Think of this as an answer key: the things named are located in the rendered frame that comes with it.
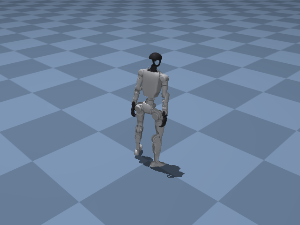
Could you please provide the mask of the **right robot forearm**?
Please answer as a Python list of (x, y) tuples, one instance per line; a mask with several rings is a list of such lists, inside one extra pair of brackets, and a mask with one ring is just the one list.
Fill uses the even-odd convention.
[(162, 113), (165, 111), (165, 114), (168, 114), (168, 102), (169, 102), (169, 93), (166, 93), (165, 99), (162, 100)]

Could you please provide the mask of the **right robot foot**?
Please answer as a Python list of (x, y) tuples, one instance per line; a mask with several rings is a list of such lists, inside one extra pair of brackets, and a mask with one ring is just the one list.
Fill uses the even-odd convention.
[(150, 166), (151, 166), (151, 167), (156, 167), (156, 166), (161, 167), (161, 166), (164, 166), (164, 165), (165, 165), (165, 163), (164, 163), (164, 162), (160, 162), (160, 161), (159, 161), (159, 163), (155, 163), (155, 161), (152, 161), (152, 162), (150, 163)]

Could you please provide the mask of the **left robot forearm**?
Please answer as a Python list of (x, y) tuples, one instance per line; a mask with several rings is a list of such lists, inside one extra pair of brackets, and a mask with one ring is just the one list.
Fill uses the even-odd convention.
[(137, 100), (138, 100), (139, 94), (140, 94), (140, 91), (138, 91), (138, 90), (135, 89), (134, 90), (134, 95), (133, 95), (133, 101), (135, 101), (135, 105), (137, 104)]

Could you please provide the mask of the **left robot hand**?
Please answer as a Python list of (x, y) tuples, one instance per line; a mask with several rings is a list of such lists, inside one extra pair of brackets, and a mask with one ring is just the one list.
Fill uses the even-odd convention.
[(135, 110), (135, 106), (136, 106), (136, 105), (135, 105), (135, 101), (133, 101), (133, 102), (132, 102), (132, 108), (131, 108), (131, 115), (132, 115), (133, 117), (135, 117), (135, 115), (136, 115), (136, 114), (135, 114), (135, 111), (136, 111), (136, 110)]

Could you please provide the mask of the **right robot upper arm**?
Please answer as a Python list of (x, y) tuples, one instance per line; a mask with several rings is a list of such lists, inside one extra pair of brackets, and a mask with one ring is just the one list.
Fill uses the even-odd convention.
[(161, 96), (162, 96), (162, 98), (165, 98), (166, 93), (168, 93), (167, 90), (168, 90), (169, 77), (168, 77), (168, 75), (162, 74), (162, 73), (160, 73), (159, 75), (160, 75), (160, 77), (159, 77), (160, 81), (162, 82), (162, 94), (161, 94)]

